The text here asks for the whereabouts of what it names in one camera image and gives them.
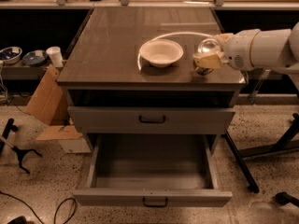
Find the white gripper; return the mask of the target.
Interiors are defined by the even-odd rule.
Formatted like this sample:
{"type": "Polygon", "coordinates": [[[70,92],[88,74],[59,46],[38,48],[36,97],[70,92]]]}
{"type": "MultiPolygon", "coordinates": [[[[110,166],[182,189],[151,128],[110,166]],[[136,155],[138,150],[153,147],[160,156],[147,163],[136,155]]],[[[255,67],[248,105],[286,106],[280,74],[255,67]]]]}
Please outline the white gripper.
{"type": "Polygon", "coordinates": [[[250,60],[250,50],[254,37],[259,29],[244,30],[237,34],[224,33],[214,38],[223,46],[223,52],[213,51],[193,55],[196,65],[203,68],[218,69],[226,63],[237,70],[251,71],[254,69],[250,60]]]}

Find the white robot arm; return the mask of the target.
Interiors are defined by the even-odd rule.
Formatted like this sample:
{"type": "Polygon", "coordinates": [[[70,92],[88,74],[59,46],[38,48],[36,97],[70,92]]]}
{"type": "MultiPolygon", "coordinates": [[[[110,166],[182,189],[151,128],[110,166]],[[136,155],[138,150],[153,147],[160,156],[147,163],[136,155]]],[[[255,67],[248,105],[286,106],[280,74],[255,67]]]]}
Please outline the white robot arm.
{"type": "Polygon", "coordinates": [[[193,54],[194,70],[207,75],[229,65],[243,73],[268,69],[279,74],[299,73],[299,23],[292,29],[213,35],[204,39],[193,54]]]}

